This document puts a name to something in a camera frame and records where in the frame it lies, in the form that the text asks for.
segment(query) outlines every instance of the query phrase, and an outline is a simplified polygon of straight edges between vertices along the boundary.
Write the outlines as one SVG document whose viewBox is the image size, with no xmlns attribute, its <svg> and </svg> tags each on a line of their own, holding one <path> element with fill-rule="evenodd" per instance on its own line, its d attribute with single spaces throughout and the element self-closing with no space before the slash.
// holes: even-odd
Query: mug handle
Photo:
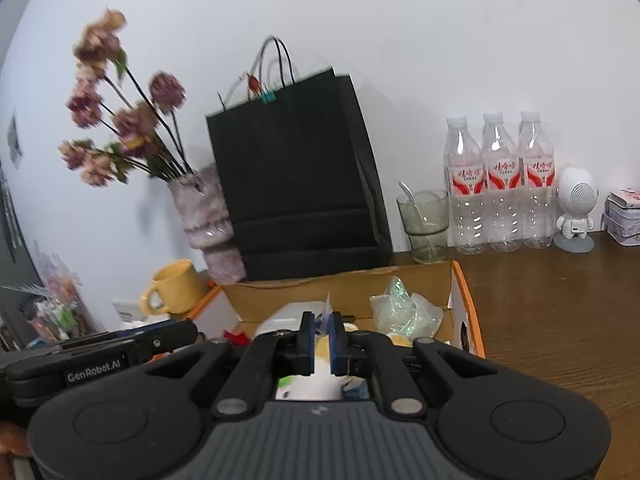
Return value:
<svg viewBox="0 0 640 480">
<path fill-rule="evenodd" d="M 142 314 L 145 314 L 146 316 L 157 316 L 158 314 L 169 312 L 169 306 L 166 304 L 163 304 L 158 308 L 152 308 L 151 305 L 149 305 L 149 296 L 154 292 L 157 293 L 158 288 L 155 285 L 151 285 L 145 293 L 140 296 L 140 310 L 142 311 Z"/>
</svg>

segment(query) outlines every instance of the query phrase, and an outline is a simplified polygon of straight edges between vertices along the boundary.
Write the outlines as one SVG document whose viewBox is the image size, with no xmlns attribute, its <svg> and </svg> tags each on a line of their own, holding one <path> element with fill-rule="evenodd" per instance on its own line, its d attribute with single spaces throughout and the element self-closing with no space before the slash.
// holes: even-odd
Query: red bottle label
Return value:
<svg viewBox="0 0 640 480">
<path fill-rule="evenodd" d="M 529 187 L 552 186 L 556 179 L 556 165 L 552 156 L 536 155 L 523 159 L 525 183 Z"/>
<path fill-rule="evenodd" d="M 453 196 L 476 195 L 486 188 L 484 166 L 450 166 L 449 192 Z"/>
<path fill-rule="evenodd" d="M 520 161 L 517 158 L 501 158 L 486 168 L 488 189 L 515 189 L 520 187 Z"/>
</svg>

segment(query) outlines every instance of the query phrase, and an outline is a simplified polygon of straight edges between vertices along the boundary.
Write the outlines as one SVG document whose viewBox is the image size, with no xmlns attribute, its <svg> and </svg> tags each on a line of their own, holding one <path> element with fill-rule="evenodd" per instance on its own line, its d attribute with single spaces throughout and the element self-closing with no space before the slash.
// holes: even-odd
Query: water bottle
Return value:
<svg viewBox="0 0 640 480">
<path fill-rule="evenodd" d="M 444 166 L 453 243 L 459 253 L 479 254 L 486 247 L 482 223 L 486 185 L 480 148 L 466 129 L 466 117 L 449 118 L 447 126 Z"/>
<path fill-rule="evenodd" d="M 540 127 L 538 112 L 520 114 L 522 243 L 544 249 L 551 245 L 556 223 L 554 147 Z"/>
<path fill-rule="evenodd" d="M 486 230 L 489 247 L 509 253 L 520 248 L 518 207 L 522 176 L 516 145 L 504 129 L 500 112 L 484 114 L 482 160 L 487 184 Z"/>
</svg>

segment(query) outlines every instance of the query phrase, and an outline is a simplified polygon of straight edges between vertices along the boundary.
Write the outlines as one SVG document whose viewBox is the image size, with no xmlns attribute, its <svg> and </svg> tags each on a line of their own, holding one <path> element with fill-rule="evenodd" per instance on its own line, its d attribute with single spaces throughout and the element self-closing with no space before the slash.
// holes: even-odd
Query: clear plastic wrap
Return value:
<svg viewBox="0 0 640 480">
<path fill-rule="evenodd" d="M 409 293 L 397 276 L 391 278 L 386 294 L 370 298 L 373 318 L 379 332 L 393 332 L 409 341 L 433 337 L 444 313 L 420 294 Z"/>
</svg>

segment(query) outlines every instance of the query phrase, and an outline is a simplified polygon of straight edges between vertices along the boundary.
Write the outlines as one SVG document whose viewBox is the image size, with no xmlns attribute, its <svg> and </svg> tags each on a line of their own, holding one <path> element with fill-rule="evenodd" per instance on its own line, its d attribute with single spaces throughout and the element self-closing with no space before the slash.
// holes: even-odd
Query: black paper bag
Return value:
<svg viewBox="0 0 640 480">
<path fill-rule="evenodd" d="M 384 266 L 391 241 L 349 76 L 332 69 L 209 116 L 250 280 Z"/>
</svg>

